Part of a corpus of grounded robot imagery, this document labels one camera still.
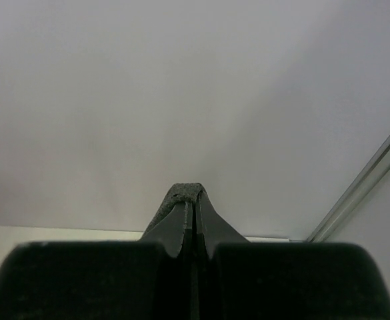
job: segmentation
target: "black object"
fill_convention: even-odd
[[[0,319],[390,319],[363,249],[249,243],[202,186],[182,189],[137,242],[18,246],[0,269]]]

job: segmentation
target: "gray cloth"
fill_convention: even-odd
[[[168,190],[165,198],[163,198],[161,206],[144,231],[144,235],[161,222],[171,212],[177,202],[195,203],[197,195],[201,191],[206,193],[205,188],[200,183],[174,184],[170,190]]]

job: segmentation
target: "gray textured object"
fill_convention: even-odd
[[[171,212],[177,202],[195,203],[197,195],[201,191],[206,193],[205,188],[200,183],[175,183],[168,190],[165,198],[163,198],[161,206],[152,221],[150,221],[143,235],[161,222]]]

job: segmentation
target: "white surface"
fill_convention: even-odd
[[[390,290],[390,172],[331,240],[356,243],[368,250]]]
[[[202,182],[305,239],[390,134],[390,0],[0,0],[0,225],[141,231]]]
[[[0,226],[0,266],[8,253],[19,243],[30,241],[135,241],[143,233],[82,229],[56,229]],[[248,237],[251,242],[289,242],[288,239]]]

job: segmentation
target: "silver metal bar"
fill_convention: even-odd
[[[390,136],[307,240],[310,242],[325,241],[342,224],[342,222],[354,214],[356,206],[358,206],[389,170]]]

